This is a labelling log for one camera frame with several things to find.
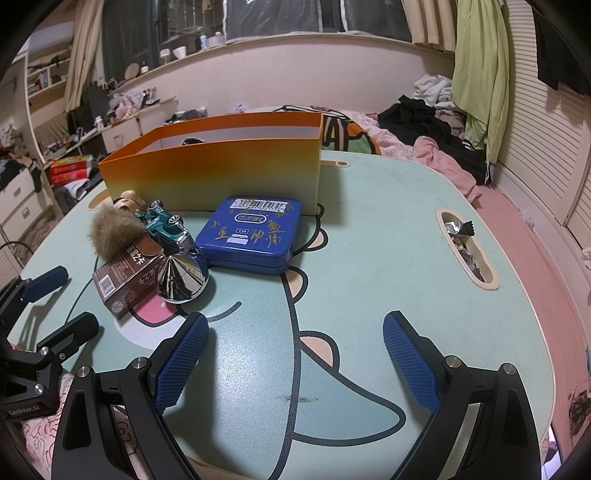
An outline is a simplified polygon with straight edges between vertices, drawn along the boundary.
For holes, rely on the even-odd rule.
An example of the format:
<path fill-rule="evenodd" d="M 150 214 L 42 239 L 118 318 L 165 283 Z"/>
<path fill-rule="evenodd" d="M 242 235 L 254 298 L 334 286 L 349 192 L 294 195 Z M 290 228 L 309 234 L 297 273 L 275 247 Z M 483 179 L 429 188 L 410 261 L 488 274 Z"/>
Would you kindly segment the grey fur pompom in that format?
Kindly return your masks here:
<path fill-rule="evenodd" d="M 144 233 L 142 222 L 131 212 L 105 205 L 94 215 L 88 236 L 96 255 L 108 261 Z"/>

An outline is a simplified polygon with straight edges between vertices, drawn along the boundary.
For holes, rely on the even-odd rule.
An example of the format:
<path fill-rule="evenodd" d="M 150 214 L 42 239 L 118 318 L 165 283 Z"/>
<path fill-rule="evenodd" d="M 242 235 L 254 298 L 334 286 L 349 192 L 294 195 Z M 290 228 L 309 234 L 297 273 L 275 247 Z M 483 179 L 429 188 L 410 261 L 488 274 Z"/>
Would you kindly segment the cartoon duck figurine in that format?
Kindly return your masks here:
<path fill-rule="evenodd" d="M 134 190 L 126 190 L 113 201 L 113 207 L 134 214 L 138 211 L 144 211 L 146 203 Z"/>

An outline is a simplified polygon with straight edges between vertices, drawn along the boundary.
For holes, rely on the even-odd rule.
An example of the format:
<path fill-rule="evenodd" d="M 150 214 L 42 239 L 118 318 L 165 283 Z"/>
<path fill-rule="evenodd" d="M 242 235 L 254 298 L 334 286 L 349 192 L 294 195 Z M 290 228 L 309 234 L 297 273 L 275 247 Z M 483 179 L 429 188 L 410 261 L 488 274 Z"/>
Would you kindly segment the silver cone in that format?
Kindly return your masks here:
<path fill-rule="evenodd" d="M 183 304 L 204 292 L 209 279 L 202 257 L 194 252 L 167 256 L 156 273 L 155 291 L 165 302 Z"/>

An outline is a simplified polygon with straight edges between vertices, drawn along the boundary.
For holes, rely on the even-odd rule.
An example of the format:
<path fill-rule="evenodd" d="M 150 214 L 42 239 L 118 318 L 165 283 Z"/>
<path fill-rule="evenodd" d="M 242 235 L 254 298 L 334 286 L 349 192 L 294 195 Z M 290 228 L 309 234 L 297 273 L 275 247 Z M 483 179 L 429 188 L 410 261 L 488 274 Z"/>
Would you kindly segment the teal toy car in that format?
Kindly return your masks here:
<path fill-rule="evenodd" d="M 171 214 L 160 200 L 152 201 L 144 211 L 137 210 L 134 216 L 143 223 L 145 232 L 163 248 L 166 255 L 194 249 L 194 240 L 182 217 Z"/>

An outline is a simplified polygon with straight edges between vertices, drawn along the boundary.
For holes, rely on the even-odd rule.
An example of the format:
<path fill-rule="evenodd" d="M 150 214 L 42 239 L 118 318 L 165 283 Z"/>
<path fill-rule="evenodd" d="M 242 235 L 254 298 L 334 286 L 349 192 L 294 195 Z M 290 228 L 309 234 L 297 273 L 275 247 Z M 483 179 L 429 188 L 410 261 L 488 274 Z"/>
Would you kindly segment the blue tin case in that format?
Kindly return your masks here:
<path fill-rule="evenodd" d="M 195 249 L 211 266 L 283 274 L 293 258 L 301 213 L 294 199 L 228 197 L 198 233 Z"/>

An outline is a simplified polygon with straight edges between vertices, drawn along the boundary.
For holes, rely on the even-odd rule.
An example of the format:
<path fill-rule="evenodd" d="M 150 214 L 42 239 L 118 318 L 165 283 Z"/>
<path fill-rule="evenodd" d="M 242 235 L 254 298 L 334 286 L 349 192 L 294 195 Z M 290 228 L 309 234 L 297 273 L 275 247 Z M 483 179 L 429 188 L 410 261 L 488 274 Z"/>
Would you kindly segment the pink quilt blanket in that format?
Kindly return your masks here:
<path fill-rule="evenodd" d="M 71 373 L 62 373 L 59 378 L 60 405 L 55 414 L 33 418 L 22 423 L 22 435 L 26 450 L 33 466 L 44 479 L 51 479 L 51 467 L 53 450 L 56 441 L 61 413 L 67 398 L 74 376 Z M 136 445 L 136 441 L 125 414 L 114 410 L 116 424 L 123 441 L 127 455 L 136 476 L 139 479 L 151 479 L 145 462 Z"/>

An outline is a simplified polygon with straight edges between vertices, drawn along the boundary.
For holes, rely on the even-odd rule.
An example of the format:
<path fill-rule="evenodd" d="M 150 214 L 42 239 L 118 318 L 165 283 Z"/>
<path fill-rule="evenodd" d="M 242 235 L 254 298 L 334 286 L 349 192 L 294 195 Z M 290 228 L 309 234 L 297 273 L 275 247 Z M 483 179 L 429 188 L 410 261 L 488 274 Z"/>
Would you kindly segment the red snack box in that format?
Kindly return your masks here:
<path fill-rule="evenodd" d="M 94 165 L 92 155 L 65 157 L 54 161 L 49 167 L 49 181 L 59 187 L 76 180 L 86 180 Z"/>

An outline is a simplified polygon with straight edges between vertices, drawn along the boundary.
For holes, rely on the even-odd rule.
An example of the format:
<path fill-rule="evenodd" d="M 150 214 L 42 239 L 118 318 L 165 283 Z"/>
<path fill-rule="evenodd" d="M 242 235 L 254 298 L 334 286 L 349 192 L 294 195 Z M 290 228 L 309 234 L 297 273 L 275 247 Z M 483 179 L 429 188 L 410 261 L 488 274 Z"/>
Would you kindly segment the white drawer cabinet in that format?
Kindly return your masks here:
<path fill-rule="evenodd" d="M 170 97 L 106 128 L 102 131 L 106 152 L 110 154 L 152 129 L 163 126 L 176 112 L 177 106 L 178 99 Z"/>

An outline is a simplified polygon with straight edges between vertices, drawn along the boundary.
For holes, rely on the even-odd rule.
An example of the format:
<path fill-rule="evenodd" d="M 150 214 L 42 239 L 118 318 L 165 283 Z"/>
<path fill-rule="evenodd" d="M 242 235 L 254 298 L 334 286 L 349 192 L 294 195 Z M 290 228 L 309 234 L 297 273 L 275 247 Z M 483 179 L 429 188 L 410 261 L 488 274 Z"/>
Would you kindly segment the mint cartoon lap table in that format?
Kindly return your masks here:
<path fill-rule="evenodd" d="M 555 403 L 547 342 L 502 247 L 438 173 L 373 155 L 325 153 L 318 211 L 305 217 L 280 276 L 211 269 L 204 293 L 172 306 L 150 297 L 117 319 L 98 297 L 98 259 L 77 205 L 24 275 L 64 266 L 69 283 L 28 306 L 10 334 L 33 349 L 81 312 L 98 335 L 66 363 L 125 367 L 172 336 L 191 312 L 209 339 L 167 425 L 204 479 L 389 479 L 425 427 L 385 346 L 383 322 L 401 311 L 444 355 L 495 370 L 513 364 L 544 435 Z M 467 240 L 483 281 L 445 222 L 472 221 Z"/>

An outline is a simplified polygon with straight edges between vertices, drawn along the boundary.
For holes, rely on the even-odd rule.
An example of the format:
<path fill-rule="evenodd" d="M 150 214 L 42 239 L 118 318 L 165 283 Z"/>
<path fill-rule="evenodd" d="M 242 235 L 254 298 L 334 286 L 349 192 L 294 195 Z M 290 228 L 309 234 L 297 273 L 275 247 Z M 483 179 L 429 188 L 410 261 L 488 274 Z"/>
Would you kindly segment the orange cardboard box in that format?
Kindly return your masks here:
<path fill-rule="evenodd" d="M 133 190 L 169 210 L 212 211 L 226 198 L 318 202 L 322 114 L 240 113 L 152 129 L 100 161 L 112 197 Z"/>

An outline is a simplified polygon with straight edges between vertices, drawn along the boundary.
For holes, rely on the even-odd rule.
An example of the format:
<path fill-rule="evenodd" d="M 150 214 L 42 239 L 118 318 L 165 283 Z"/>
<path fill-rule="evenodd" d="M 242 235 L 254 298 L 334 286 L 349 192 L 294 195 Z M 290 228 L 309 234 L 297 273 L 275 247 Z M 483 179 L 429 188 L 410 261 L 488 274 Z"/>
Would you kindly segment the black clothes pile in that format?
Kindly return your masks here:
<path fill-rule="evenodd" d="M 436 117 L 436 109 L 423 100 L 401 96 L 397 103 L 378 114 L 378 123 L 406 145 L 413 145 L 421 136 L 433 139 L 440 150 L 453 157 L 474 177 L 478 185 L 490 183 L 485 152 L 455 135 L 447 122 Z"/>

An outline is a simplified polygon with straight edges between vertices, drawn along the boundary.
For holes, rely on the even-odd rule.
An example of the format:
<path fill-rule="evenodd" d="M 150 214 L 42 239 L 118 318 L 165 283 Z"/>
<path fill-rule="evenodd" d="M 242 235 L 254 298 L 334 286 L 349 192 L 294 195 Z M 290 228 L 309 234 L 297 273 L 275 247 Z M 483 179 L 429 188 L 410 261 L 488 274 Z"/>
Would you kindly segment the colourful cartoon rug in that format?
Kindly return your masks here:
<path fill-rule="evenodd" d="M 376 140 L 345 113 L 318 106 L 283 105 L 276 111 L 320 112 L 322 114 L 322 150 L 381 155 Z"/>

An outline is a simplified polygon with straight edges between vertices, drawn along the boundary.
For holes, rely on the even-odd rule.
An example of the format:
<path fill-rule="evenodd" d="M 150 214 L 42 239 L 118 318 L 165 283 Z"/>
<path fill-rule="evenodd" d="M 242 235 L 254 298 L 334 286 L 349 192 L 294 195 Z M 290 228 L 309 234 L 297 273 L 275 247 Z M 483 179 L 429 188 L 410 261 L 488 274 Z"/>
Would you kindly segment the green hanging cloth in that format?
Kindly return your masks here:
<path fill-rule="evenodd" d="M 497 1 L 457 3 L 452 98 L 467 115 L 465 138 L 497 162 L 510 100 L 510 48 Z"/>

